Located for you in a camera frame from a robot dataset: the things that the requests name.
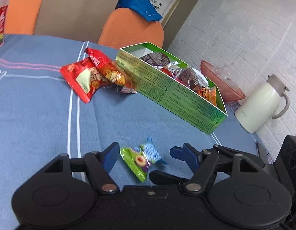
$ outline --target pink stripe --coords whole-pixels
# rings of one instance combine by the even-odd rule
[[[46,65],[46,64],[30,64],[30,63],[23,63],[23,62],[9,62],[7,60],[0,59],[1,62],[10,64],[10,65],[25,65],[25,66],[40,66],[40,67],[52,67],[52,68],[61,68],[58,66]]]
[[[9,65],[5,65],[0,63],[0,66],[2,67],[6,67],[6,68],[15,68],[15,69],[32,69],[32,70],[49,70],[49,71],[54,71],[54,72],[59,72],[59,70],[57,69],[51,69],[51,68],[46,68],[46,67],[22,67],[22,66],[9,66]]]

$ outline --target red snack bag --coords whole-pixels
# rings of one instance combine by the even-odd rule
[[[100,73],[109,81],[116,85],[134,89],[132,80],[118,67],[115,61],[112,61],[103,52],[88,47],[85,53],[89,55]]]
[[[60,72],[84,103],[91,100],[98,88],[110,83],[101,75],[90,58],[63,66]]]

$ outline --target open box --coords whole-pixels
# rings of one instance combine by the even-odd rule
[[[210,134],[228,116],[218,88],[216,88],[217,108],[191,89],[139,59],[153,52],[164,53],[171,62],[178,61],[179,67],[187,67],[185,62],[148,42],[121,48],[116,56],[116,62],[133,80],[138,92],[204,133]],[[215,83],[207,80],[209,87],[215,86]]]

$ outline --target wrapped candy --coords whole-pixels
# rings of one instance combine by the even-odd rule
[[[120,155],[141,182],[147,179],[148,168],[152,164],[157,162],[167,164],[154,147],[151,137],[138,147],[121,148]]]

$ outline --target white thermos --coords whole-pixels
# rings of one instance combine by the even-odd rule
[[[249,133],[254,133],[272,116],[283,96],[286,105],[279,114],[273,115],[272,119],[281,117],[290,106],[285,90],[290,91],[276,75],[268,76],[266,82],[235,111],[235,117],[241,126]]]

